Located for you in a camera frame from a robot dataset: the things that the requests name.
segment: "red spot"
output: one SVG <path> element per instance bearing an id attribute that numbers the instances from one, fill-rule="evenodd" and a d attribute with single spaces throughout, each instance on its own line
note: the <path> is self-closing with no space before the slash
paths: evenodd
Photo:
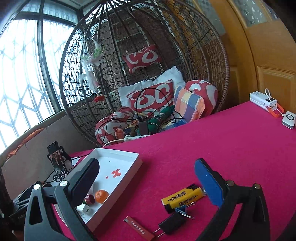
<path id="1" fill-rule="evenodd" d="M 120 169 L 117 169 L 115 171 L 113 171 L 111 174 L 114 174 L 113 177 L 119 177 L 121 175 L 121 173 L 119 172 Z"/>

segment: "wicker lattice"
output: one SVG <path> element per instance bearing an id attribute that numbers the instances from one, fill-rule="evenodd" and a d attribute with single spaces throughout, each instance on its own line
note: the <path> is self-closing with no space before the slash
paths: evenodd
<path id="1" fill-rule="evenodd" d="M 102 46 L 104 62 L 89 69 L 100 94 L 105 95 L 104 103 L 94 103 L 96 95 L 87 81 L 83 86 L 79 81 L 85 73 L 81 53 L 88 37 Z M 163 62 L 130 74 L 122 56 L 150 44 L 157 46 Z M 94 43 L 87 40 L 83 52 L 93 51 Z M 222 41 L 206 17 L 179 0 L 102 0 L 78 23 L 66 44 L 59 73 L 65 111 L 77 130 L 98 145 L 96 123 L 121 107 L 117 88 L 155 79 L 174 65 L 186 82 L 202 79 L 214 84 L 219 96 L 213 112 L 221 109 L 228 91 L 229 66 Z"/>

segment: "orange cloth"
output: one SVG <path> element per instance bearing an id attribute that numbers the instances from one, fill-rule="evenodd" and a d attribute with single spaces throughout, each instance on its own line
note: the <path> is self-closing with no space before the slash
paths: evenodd
<path id="1" fill-rule="evenodd" d="M 38 129 L 36 131 L 34 131 L 33 133 L 31 133 L 30 135 L 28 135 L 22 142 L 21 144 L 17 147 L 17 149 L 13 150 L 12 152 L 10 152 L 6 158 L 6 160 L 8 160 L 9 158 L 11 158 L 13 155 L 16 154 L 16 152 L 24 145 L 26 144 L 29 140 L 31 140 L 34 136 L 38 135 L 41 131 L 43 131 L 45 128 L 41 128 Z"/>

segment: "orange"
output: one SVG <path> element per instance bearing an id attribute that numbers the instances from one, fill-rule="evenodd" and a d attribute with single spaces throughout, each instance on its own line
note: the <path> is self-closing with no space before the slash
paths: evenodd
<path id="1" fill-rule="evenodd" d="M 95 194 L 95 199 L 98 203 L 103 203 L 108 196 L 109 196 L 109 193 L 107 191 L 98 190 Z"/>

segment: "pink tablecloth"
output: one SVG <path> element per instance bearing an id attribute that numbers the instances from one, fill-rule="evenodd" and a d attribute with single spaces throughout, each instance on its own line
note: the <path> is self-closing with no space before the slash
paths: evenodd
<path id="1" fill-rule="evenodd" d="M 123 222 L 131 216 L 150 231 L 168 217 L 161 199 L 199 184 L 194 162 L 204 158 L 224 179 L 263 187 L 271 240 L 283 231 L 296 210 L 296 129 L 290 130 L 251 102 L 153 136 L 109 148 L 141 154 L 143 165 L 95 230 L 100 241 L 143 240 Z M 217 210 L 207 197 L 188 209 L 195 220 L 162 241 L 194 241 Z M 223 237 L 233 227 L 236 209 Z"/>

